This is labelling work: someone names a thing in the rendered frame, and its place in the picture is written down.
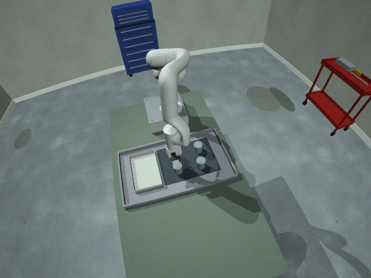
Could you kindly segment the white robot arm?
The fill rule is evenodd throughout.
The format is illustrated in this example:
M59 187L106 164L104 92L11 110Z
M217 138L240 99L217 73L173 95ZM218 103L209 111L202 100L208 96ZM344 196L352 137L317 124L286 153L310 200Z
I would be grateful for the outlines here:
M166 147L175 150L190 143L190 128L179 115L182 104L178 102L178 84L186 75L186 67L190 62L190 54L182 48L154 49L147 53L146 63L154 70L158 79L160 111L162 119L168 123L163 128Z

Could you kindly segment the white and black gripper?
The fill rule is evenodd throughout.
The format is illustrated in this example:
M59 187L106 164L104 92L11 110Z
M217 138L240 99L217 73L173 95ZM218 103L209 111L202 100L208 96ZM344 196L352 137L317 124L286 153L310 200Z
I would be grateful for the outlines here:
M180 145L179 145L179 147L178 147L177 149L175 149L175 150L169 150L169 149L167 149L167 147L166 147L167 157L172 158L171 153L173 153L173 152L176 153L177 158L178 158L179 155L183 154Z

